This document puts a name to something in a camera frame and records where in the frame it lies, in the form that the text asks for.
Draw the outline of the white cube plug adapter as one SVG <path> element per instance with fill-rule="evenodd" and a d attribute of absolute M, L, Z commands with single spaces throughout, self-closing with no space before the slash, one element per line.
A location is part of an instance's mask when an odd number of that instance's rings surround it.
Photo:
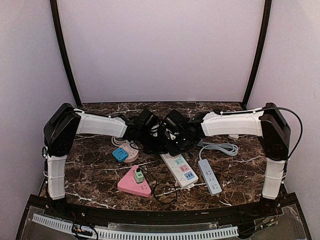
<path fill-rule="evenodd" d="M 236 141 L 239 139 L 239 135 L 238 134 L 229 134 L 228 138 Z"/>

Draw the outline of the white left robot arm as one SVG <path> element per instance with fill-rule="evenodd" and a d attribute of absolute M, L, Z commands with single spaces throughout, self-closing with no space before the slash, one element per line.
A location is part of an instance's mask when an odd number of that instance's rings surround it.
<path fill-rule="evenodd" d="M 62 199 L 65 197 L 65 163 L 76 135 L 104 135 L 135 141 L 142 145 L 144 153 L 153 154 L 165 150 L 160 134 L 155 133 L 159 128 L 160 119 L 148 109 L 126 118 L 89 113 L 63 103 L 43 129 L 42 155 L 46 160 L 47 193 L 53 200 L 51 210 L 60 218 L 67 218 L 71 213 L 70 206 Z"/>

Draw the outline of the white multi-socket power strip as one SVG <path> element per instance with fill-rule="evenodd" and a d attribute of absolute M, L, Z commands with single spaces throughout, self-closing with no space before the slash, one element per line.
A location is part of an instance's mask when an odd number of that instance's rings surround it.
<path fill-rule="evenodd" d="M 169 153 L 166 153 L 160 154 L 160 157 L 182 189 L 188 188 L 198 182 L 199 177 L 181 154 L 171 156 Z"/>

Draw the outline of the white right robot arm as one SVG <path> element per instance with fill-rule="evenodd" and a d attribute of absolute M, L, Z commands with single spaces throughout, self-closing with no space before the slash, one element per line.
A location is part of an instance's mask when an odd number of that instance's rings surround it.
<path fill-rule="evenodd" d="M 261 137 L 266 157 L 264 199 L 255 205 L 255 213 L 266 217 L 275 208 L 273 200 L 278 197 L 288 161 L 295 151 L 290 149 L 291 128 L 281 113 L 285 110 L 272 102 L 252 110 L 199 112 L 192 118 L 172 110 L 163 123 L 164 144 L 167 152 L 175 156 L 188 151 L 204 137 Z"/>

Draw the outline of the light blue power strip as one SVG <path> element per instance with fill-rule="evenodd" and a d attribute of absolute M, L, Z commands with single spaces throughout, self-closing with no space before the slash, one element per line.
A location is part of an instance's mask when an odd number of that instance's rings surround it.
<path fill-rule="evenodd" d="M 211 196 L 216 196 L 222 192 L 222 188 L 216 178 L 207 159 L 198 161 L 198 167 Z"/>

